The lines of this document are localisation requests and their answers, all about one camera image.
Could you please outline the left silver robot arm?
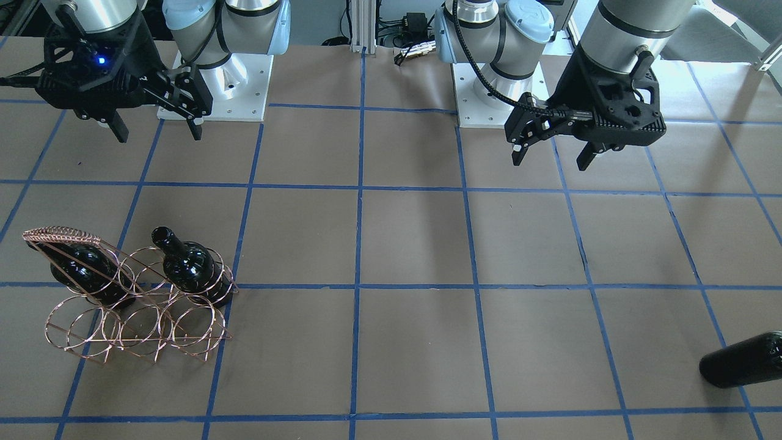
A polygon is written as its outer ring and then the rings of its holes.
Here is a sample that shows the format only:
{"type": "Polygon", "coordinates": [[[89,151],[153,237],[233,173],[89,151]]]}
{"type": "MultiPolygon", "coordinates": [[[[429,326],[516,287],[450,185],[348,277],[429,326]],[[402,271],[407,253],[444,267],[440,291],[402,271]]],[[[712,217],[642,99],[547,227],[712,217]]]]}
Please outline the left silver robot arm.
{"type": "Polygon", "coordinates": [[[582,172],[598,155],[648,147],[667,133],[652,65],[681,27],[692,1],[600,1],[555,90],[530,91],[555,15],[539,1],[446,1],[434,14],[439,58],[469,64],[483,100],[510,108],[505,136],[512,163],[555,136],[585,143],[582,172]]]}

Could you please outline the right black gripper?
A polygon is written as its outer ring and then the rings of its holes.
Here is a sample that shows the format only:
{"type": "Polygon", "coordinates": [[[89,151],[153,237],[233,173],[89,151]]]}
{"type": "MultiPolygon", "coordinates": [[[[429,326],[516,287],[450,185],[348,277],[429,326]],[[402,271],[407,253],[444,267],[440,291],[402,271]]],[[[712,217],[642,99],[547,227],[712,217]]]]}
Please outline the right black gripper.
{"type": "Polygon", "coordinates": [[[120,143],[129,129],[119,109],[157,105],[186,120],[193,140],[213,97],[194,64],[171,69],[162,61],[141,11],[51,11],[43,43],[40,97],[81,119],[105,122],[120,143]]]}

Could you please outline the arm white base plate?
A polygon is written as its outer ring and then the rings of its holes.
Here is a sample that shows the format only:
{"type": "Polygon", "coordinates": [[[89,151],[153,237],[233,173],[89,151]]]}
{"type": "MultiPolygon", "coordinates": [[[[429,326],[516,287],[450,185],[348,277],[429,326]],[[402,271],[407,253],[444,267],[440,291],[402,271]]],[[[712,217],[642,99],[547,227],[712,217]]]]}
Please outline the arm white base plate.
{"type": "MultiPolygon", "coordinates": [[[[481,67],[486,80],[508,98],[518,100],[524,92],[530,92],[537,100],[547,100],[549,90],[542,68],[536,66],[532,75],[521,80],[501,77],[491,67],[481,67]]],[[[471,65],[453,64],[453,91],[457,103],[459,126],[461,128],[501,129],[511,114],[512,106],[489,95],[489,90],[478,80],[471,65]]]]}
{"type": "Polygon", "coordinates": [[[226,61],[211,69],[200,69],[213,97],[212,112],[195,122],[262,122],[271,80],[274,56],[221,53],[208,59],[226,61]]]}

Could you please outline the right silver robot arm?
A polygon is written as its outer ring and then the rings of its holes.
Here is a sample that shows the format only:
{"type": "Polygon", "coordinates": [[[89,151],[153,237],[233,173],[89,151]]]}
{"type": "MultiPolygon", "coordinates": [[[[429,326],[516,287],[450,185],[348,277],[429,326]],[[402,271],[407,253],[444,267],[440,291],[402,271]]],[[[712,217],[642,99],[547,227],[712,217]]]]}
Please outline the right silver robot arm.
{"type": "Polygon", "coordinates": [[[274,56],[290,44],[288,1],[164,1],[178,47],[167,66],[137,1],[45,1],[53,27],[29,86],[54,108],[75,112],[128,140],[121,109],[156,106],[187,123],[262,122],[274,56]]]}

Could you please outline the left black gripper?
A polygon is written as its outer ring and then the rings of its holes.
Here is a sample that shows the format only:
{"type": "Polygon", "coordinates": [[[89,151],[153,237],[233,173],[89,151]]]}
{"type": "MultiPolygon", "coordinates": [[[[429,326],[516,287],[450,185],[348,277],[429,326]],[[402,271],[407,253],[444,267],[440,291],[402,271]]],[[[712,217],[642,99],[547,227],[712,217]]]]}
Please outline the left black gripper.
{"type": "Polygon", "coordinates": [[[512,164],[522,164],[528,149],[555,136],[586,142],[576,158],[584,172],[597,156],[628,145],[648,147],[667,133],[661,111],[660,87],[651,66],[653,53],[642,46],[629,73],[615,73],[576,48],[555,92],[545,102],[532,93],[520,97],[520,108],[505,122],[512,145],[512,164]]]}

